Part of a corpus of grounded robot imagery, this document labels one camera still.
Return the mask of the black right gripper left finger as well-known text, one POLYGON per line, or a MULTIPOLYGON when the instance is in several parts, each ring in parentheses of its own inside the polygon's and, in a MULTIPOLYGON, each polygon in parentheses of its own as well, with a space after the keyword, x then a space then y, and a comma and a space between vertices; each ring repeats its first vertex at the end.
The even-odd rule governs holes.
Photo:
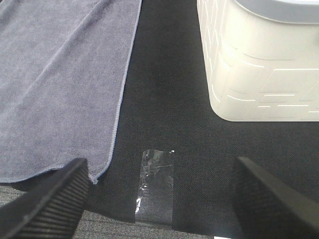
POLYGON ((89 193, 88 163, 75 158, 0 209, 2 239, 70 239, 89 193))

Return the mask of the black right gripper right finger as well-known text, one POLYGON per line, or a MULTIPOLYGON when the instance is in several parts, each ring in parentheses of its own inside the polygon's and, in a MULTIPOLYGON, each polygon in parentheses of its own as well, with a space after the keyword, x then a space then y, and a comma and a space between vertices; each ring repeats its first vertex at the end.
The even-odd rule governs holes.
POLYGON ((317 239, 319 205, 246 157, 232 173, 232 207, 246 239, 317 239))

